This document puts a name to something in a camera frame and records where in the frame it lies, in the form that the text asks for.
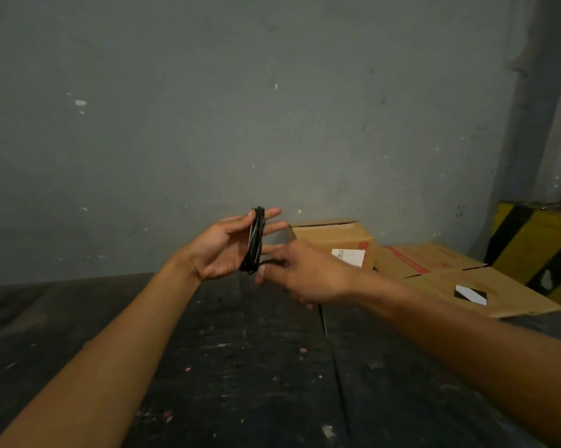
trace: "forearm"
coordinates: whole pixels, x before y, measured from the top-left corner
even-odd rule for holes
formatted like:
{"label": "forearm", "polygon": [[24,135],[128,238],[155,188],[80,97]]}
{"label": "forearm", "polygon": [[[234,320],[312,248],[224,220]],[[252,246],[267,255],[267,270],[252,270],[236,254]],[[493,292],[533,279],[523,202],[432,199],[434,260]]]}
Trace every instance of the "forearm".
{"label": "forearm", "polygon": [[540,437],[561,444],[561,341],[362,272],[355,299]]}
{"label": "forearm", "polygon": [[199,280],[169,262],[23,409],[2,446],[120,446]]}

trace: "brown cardboard box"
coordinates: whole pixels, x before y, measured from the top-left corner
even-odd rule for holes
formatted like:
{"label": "brown cardboard box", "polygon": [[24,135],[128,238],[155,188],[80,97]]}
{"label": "brown cardboard box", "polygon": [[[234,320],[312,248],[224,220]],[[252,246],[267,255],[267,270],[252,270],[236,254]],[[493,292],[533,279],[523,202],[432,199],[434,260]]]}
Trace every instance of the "brown cardboard box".
{"label": "brown cardboard box", "polygon": [[374,267],[376,241],[351,218],[289,224],[289,240],[303,239],[362,269]]}
{"label": "brown cardboard box", "polygon": [[[561,310],[559,304],[484,263],[432,242],[379,247],[374,266],[407,286],[492,318]],[[486,305],[457,298],[456,286],[485,293]]]}

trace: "person's right arm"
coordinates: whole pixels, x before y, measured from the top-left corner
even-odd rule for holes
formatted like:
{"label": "person's right arm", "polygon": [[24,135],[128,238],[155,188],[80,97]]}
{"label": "person's right arm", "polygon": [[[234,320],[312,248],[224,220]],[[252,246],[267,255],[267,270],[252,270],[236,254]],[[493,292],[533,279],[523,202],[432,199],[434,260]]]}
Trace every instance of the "person's right arm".
{"label": "person's right arm", "polygon": [[561,340],[502,323],[350,266],[294,240],[260,267],[302,303],[353,301],[393,325],[426,353],[545,442],[561,446]]}

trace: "dark wooden surface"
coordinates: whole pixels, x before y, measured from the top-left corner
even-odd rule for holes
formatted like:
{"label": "dark wooden surface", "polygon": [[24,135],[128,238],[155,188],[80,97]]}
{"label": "dark wooden surface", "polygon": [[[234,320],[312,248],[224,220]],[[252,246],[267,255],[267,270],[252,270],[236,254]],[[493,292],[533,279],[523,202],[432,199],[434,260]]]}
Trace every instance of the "dark wooden surface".
{"label": "dark wooden surface", "polygon": [[[0,432],[150,277],[0,288]],[[201,286],[125,446],[540,446],[365,311],[322,314],[328,338],[276,286]],[[509,322],[561,338],[561,313]]]}

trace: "hanging black cord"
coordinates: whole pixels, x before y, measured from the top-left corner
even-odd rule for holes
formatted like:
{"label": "hanging black cord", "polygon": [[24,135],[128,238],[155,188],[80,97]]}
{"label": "hanging black cord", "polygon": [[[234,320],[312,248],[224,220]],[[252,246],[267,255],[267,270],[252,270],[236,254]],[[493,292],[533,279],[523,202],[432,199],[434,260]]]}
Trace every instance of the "hanging black cord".
{"label": "hanging black cord", "polygon": [[249,229],[249,240],[247,242],[247,253],[243,258],[243,262],[239,266],[239,270],[249,274],[258,271],[260,266],[260,255],[262,254],[262,235],[264,235],[264,226],[266,220],[264,218],[264,208],[254,207],[255,220]]}

